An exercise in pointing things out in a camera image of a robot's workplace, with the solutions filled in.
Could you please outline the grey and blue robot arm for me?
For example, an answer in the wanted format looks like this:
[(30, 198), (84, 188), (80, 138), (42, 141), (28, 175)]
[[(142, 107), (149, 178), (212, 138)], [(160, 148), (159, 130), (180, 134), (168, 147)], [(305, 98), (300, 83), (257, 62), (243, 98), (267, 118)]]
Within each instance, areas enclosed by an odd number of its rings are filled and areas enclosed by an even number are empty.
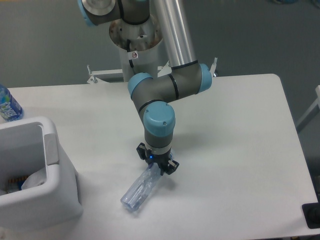
[(156, 0), (80, 0), (89, 26), (109, 23), (109, 37), (122, 53), (123, 79), (144, 127), (137, 147), (147, 164), (172, 174), (179, 163), (170, 156), (176, 117), (171, 102), (212, 85), (213, 72), (196, 58), (183, 3)]

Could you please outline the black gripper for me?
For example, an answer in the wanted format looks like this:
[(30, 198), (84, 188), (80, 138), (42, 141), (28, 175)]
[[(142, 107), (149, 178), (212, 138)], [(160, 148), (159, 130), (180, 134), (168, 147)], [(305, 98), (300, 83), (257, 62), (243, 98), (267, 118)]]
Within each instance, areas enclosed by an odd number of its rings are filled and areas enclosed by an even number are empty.
[(136, 151), (141, 160), (145, 161), (148, 165), (148, 168), (151, 168), (153, 163), (156, 163), (160, 168), (160, 175), (164, 174), (171, 175), (179, 167), (179, 163), (171, 159), (171, 152), (168, 151), (164, 154), (153, 154), (150, 149), (146, 149), (144, 143), (140, 143)]

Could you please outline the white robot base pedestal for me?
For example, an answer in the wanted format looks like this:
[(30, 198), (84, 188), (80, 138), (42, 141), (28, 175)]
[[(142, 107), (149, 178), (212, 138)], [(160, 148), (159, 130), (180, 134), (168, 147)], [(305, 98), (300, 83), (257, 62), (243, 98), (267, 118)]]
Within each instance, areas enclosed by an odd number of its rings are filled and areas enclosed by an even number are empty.
[(128, 24), (123, 19), (114, 20), (109, 26), (109, 36), (118, 48), (125, 82), (138, 73), (158, 77), (159, 47), (163, 36), (154, 15), (138, 25)]

